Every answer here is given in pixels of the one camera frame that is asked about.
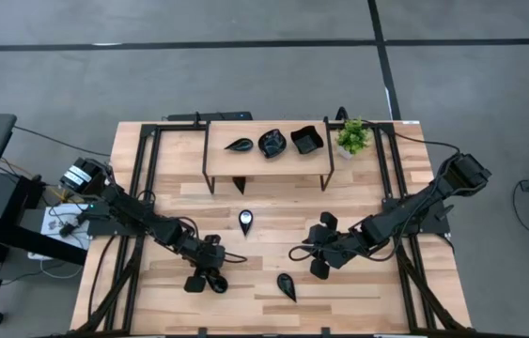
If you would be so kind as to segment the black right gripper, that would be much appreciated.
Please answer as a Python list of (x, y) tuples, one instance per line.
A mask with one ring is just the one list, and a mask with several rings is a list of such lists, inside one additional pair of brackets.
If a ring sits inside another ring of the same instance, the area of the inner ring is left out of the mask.
[(303, 250), (313, 257), (310, 272), (321, 280), (329, 277), (330, 268), (340, 269), (361, 253), (357, 239), (350, 233), (340, 233), (337, 223), (332, 213), (322, 212), (319, 223), (310, 227), (303, 241)]

